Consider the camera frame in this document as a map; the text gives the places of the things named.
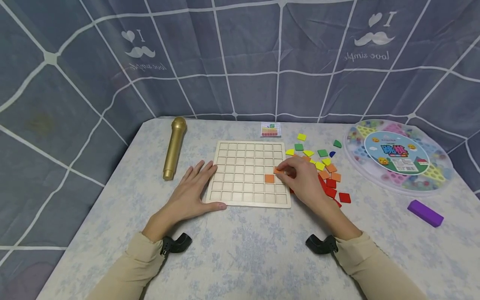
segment green square tile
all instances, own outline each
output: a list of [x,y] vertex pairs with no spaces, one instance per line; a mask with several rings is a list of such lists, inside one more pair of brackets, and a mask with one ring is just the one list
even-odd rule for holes
[[328,152],[325,149],[318,150],[318,155],[320,155],[320,157],[325,157],[328,156]]

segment round container lid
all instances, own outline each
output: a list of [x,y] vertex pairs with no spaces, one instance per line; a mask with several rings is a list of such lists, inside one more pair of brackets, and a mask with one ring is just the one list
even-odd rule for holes
[[450,182],[447,153],[417,127],[389,120],[354,124],[344,138],[347,158],[374,183],[412,197],[437,194]]

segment forearm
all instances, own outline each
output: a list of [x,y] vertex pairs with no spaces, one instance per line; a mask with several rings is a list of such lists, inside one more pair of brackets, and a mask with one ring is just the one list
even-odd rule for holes
[[368,300],[426,300],[408,276],[363,233],[351,240],[337,239],[338,262],[360,285]]
[[162,241],[152,242],[136,233],[127,251],[113,264],[87,300],[137,300],[146,284],[158,274],[164,257]]

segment gray fabric backdrop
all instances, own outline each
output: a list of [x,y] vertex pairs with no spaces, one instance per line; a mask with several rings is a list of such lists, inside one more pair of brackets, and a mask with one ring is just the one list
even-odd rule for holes
[[2,299],[35,298],[154,117],[395,120],[434,138],[480,191],[480,1],[0,6]]

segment black wrist mount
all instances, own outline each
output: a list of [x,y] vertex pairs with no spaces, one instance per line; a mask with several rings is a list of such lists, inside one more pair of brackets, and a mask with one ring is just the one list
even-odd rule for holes
[[314,234],[305,241],[307,247],[315,254],[329,254],[333,252],[338,252],[338,247],[336,246],[336,239],[333,235],[329,235],[325,240],[320,240]]
[[187,250],[192,243],[192,238],[183,232],[178,239],[173,240],[171,237],[163,238],[163,247],[160,251],[160,255],[167,258],[169,253],[180,253]]

